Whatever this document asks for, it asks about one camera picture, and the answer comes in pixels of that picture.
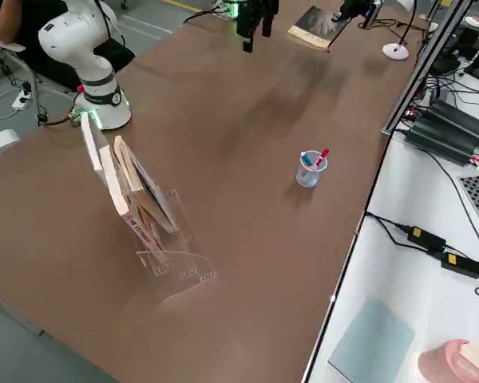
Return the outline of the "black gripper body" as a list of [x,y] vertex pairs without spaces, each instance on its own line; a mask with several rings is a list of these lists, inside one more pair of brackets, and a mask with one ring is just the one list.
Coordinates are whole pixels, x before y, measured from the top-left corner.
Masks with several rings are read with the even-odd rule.
[[340,13],[344,18],[365,16],[370,9],[370,0],[345,0],[340,6]]
[[279,0],[238,1],[238,19],[273,18],[279,12]]

